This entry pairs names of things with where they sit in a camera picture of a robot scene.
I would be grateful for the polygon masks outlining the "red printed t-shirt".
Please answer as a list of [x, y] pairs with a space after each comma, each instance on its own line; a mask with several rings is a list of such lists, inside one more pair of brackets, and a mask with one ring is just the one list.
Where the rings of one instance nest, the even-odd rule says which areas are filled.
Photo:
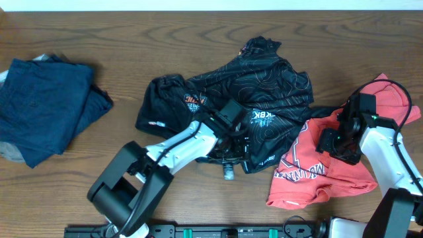
[[[380, 117], [392, 118], [398, 124], [408, 124], [421, 117], [420, 109], [409, 105], [406, 93], [388, 82], [384, 74], [361, 92], [376, 96], [376, 115]], [[302, 209], [331, 197], [361, 195], [379, 187], [374, 172], [370, 173], [363, 163], [349, 165], [327, 152], [316, 151], [322, 131], [338, 129], [341, 113], [342, 109], [336, 109], [327, 117], [306, 121], [274, 172], [268, 206]]]

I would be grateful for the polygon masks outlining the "black patterned jersey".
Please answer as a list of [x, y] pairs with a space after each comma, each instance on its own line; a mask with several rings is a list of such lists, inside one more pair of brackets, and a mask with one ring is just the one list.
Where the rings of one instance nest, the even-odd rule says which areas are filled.
[[296, 72], [278, 54], [280, 42], [250, 39], [228, 64], [184, 79], [155, 78], [148, 85], [135, 127], [162, 138], [185, 130], [203, 112], [221, 110], [233, 99], [247, 114], [241, 135], [250, 138], [250, 160], [239, 163], [246, 174], [278, 164], [300, 129], [311, 118], [324, 118], [333, 106], [311, 106], [313, 89], [306, 72]]

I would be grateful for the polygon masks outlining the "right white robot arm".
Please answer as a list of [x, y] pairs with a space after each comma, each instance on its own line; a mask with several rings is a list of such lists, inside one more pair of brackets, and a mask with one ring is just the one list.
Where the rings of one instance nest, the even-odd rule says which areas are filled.
[[367, 223], [331, 219], [329, 237], [410, 237], [410, 223], [422, 222], [422, 176], [393, 119], [362, 114], [342, 121], [323, 130], [317, 151], [351, 165], [365, 155], [383, 195]]

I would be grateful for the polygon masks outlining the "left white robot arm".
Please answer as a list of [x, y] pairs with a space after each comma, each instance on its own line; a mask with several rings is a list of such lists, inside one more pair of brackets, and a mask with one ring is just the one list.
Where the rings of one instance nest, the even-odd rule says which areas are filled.
[[87, 198], [109, 222], [103, 237], [146, 237], [147, 221], [175, 174], [241, 133], [240, 120], [207, 117], [155, 145], [124, 145], [90, 187]]

